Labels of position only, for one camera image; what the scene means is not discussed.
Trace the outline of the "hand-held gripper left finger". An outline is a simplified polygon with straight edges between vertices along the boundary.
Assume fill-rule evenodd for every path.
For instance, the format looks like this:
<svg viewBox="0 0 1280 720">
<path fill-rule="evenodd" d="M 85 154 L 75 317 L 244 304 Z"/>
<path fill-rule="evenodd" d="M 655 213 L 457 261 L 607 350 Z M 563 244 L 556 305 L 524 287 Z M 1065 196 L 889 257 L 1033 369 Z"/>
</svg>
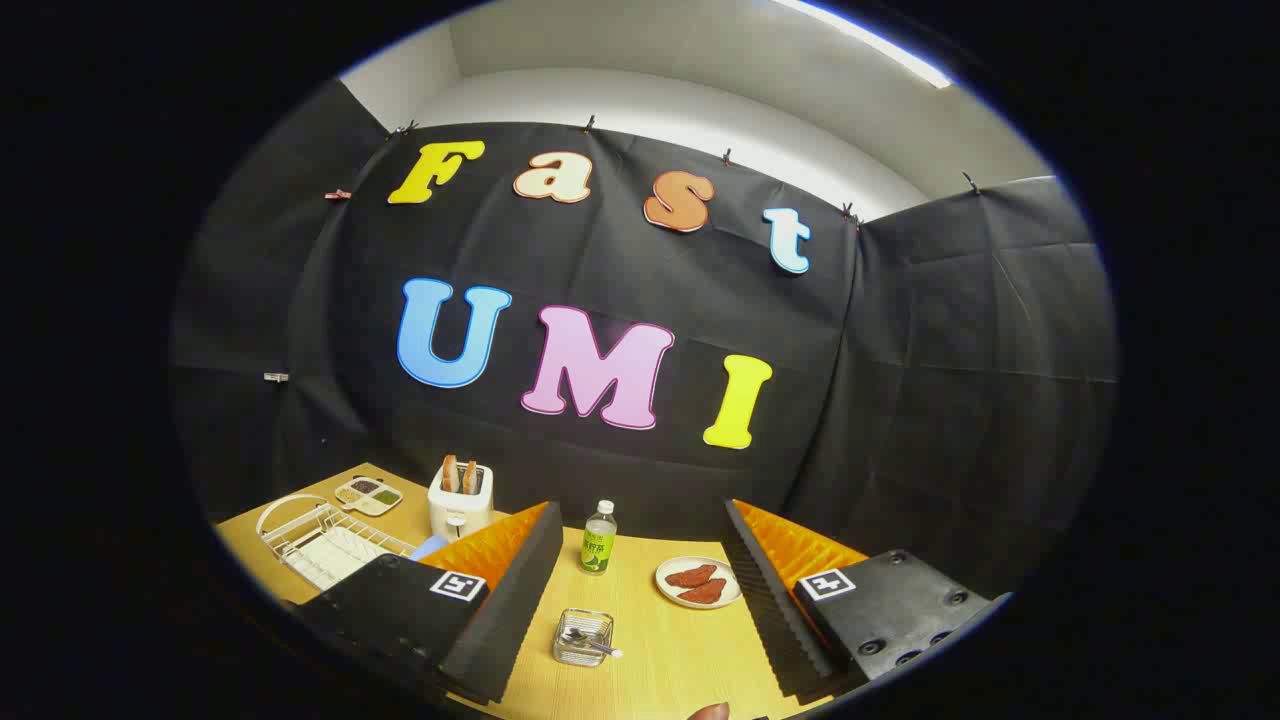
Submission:
<svg viewBox="0 0 1280 720">
<path fill-rule="evenodd" d="M 561 506 L 543 502 L 420 560 L 383 555 L 297 614 L 406 691 L 497 702 L 562 543 Z"/>
</svg>

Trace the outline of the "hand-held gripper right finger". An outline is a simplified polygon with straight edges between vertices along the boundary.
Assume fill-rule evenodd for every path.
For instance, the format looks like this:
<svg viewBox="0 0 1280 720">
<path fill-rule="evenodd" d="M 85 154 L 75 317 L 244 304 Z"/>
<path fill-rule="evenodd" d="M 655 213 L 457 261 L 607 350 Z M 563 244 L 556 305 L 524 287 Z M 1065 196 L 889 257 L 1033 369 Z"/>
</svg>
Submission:
<svg viewBox="0 0 1280 720">
<path fill-rule="evenodd" d="M 785 696 L 879 684 L 1000 606 L 905 550 L 867 556 L 736 498 L 724 511 L 722 544 Z"/>
</svg>

